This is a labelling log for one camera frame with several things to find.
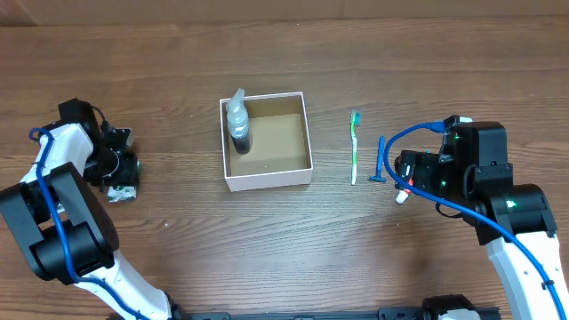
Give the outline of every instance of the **green toothbrush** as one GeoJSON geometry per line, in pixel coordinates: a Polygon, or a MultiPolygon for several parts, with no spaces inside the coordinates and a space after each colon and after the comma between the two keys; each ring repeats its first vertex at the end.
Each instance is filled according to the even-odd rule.
{"type": "Polygon", "coordinates": [[[349,129],[352,136],[352,186],[356,184],[357,176],[357,138],[354,127],[359,126],[362,115],[357,110],[352,110],[352,116],[349,119],[349,129]]]}

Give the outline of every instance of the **cardboard box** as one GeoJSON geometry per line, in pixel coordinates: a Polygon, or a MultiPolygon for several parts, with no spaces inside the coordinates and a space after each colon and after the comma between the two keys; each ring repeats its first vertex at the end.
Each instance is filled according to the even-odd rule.
{"type": "Polygon", "coordinates": [[[223,172],[229,190],[309,184],[312,151],[302,92],[244,97],[251,151],[239,155],[228,132],[226,103],[220,100],[223,172]]]}

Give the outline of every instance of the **blue cable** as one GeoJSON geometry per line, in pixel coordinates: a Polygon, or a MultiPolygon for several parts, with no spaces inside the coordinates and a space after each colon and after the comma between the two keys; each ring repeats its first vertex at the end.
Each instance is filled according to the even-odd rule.
{"type": "Polygon", "coordinates": [[[393,170],[391,169],[391,166],[389,165],[389,149],[391,148],[391,145],[393,145],[393,143],[395,141],[397,141],[399,138],[402,138],[405,135],[407,135],[411,132],[414,132],[415,130],[419,130],[419,129],[429,129],[432,132],[444,133],[445,132],[445,124],[443,122],[435,122],[435,123],[428,123],[428,124],[417,124],[417,125],[412,126],[411,128],[403,130],[402,132],[400,132],[399,134],[396,134],[393,138],[391,138],[389,140],[388,144],[385,146],[385,151],[383,153],[383,163],[385,164],[385,169],[387,170],[387,172],[389,173],[391,178],[393,178],[393,180],[395,180],[400,186],[411,190],[411,192],[413,192],[417,196],[422,196],[424,198],[427,198],[430,201],[445,205],[449,208],[452,208],[456,211],[462,212],[462,213],[467,214],[473,218],[476,218],[477,220],[484,222],[489,227],[498,231],[504,238],[508,239],[512,244],[515,244],[516,247],[519,248],[519,250],[525,255],[525,257],[527,257],[527,259],[530,262],[532,262],[533,266],[535,267],[537,272],[540,274],[541,279],[543,279],[543,283],[545,283],[545,285],[548,286],[549,293],[551,294],[551,299],[553,299],[553,303],[555,304],[555,307],[556,307],[557,312],[559,314],[559,319],[560,320],[567,320],[567,317],[565,315],[565,310],[563,308],[563,304],[561,303],[561,299],[559,299],[559,295],[557,294],[557,290],[555,289],[555,285],[550,281],[548,274],[543,269],[543,266],[540,264],[539,261],[537,261],[537,259],[535,259],[533,254],[529,250],[527,250],[527,248],[521,242],[519,242],[519,240],[517,240],[517,238],[514,235],[509,233],[509,231],[507,229],[505,229],[504,227],[502,227],[498,223],[494,222],[493,220],[490,220],[490,219],[486,218],[485,216],[483,216],[482,214],[475,212],[475,211],[473,211],[473,210],[471,210],[465,206],[456,204],[454,202],[445,200],[445,199],[440,198],[438,196],[433,196],[428,192],[419,190],[416,187],[411,186],[409,183],[407,183],[406,181],[404,181],[403,179],[398,177],[393,172],[393,170]]]}
{"type": "Polygon", "coordinates": [[[37,168],[36,168],[37,183],[39,184],[39,187],[42,191],[42,195],[44,196],[45,202],[47,203],[47,207],[50,211],[50,214],[52,215],[53,222],[55,223],[55,228],[57,229],[57,234],[60,238],[61,246],[63,247],[63,254],[65,256],[65,266],[69,273],[69,277],[71,277],[71,280],[73,280],[74,283],[83,282],[83,283],[97,284],[98,286],[103,288],[106,292],[108,292],[108,294],[116,301],[116,303],[122,310],[134,316],[136,319],[149,320],[147,317],[143,316],[140,312],[137,312],[129,308],[126,304],[124,304],[124,302],[116,294],[113,288],[111,288],[106,282],[100,279],[80,277],[75,272],[75,267],[73,266],[73,259],[71,258],[71,250],[69,249],[68,237],[65,234],[65,230],[63,229],[63,224],[61,223],[60,215],[57,213],[57,209],[55,208],[55,203],[53,202],[52,195],[47,187],[47,184],[45,183],[44,175],[42,174],[42,170],[45,167],[45,161],[47,160],[47,156],[50,153],[50,149],[52,148],[52,144],[55,141],[55,139],[48,130],[44,128],[34,128],[29,132],[29,138],[31,140],[39,141],[39,139],[34,138],[34,133],[36,132],[44,134],[45,136],[47,136],[48,139],[47,145],[44,148],[44,152],[42,152],[42,156],[40,157],[39,162],[37,163],[37,168]]]}

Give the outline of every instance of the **black cable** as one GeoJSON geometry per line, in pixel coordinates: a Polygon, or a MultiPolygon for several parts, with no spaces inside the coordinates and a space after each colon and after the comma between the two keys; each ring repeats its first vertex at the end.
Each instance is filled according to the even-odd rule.
{"type": "Polygon", "coordinates": [[[106,122],[106,121],[107,121],[107,120],[105,120],[105,116],[103,115],[103,112],[102,112],[102,111],[100,111],[100,109],[99,109],[99,108],[97,108],[97,107],[95,107],[95,106],[91,106],[91,107],[92,107],[92,109],[93,109],[93,110],[95,110],[95,111],[99,112],[99,114],[100,114],[100,118],[103,120],[103,122],[106,122]]]}
{"type": "Polygon", "coordinates": [[[455,215],[448,215],[448,214],[443,213],[443,212],[441,211],[441,204],[439,204],[439,203],[435,204],[435,210],[437,210],[438,213],[440,213],[443,217],[446,217],[446,218],[451,218],[451,219],[459,219],[459,218],[462,218],[462,213],[458,213],[458,214],[455,214],[455,215]]]}
{"type": "Polygon", "coordinates": [[[469,164],[469,166],[466,167],[466,170],[464,171],[464,175],[462,176],[462,196],[464,196],[465,199],[469,198],[468,186],[469,186],[470,170],[476,167],[477,165],[475,164],[469,164]]]}

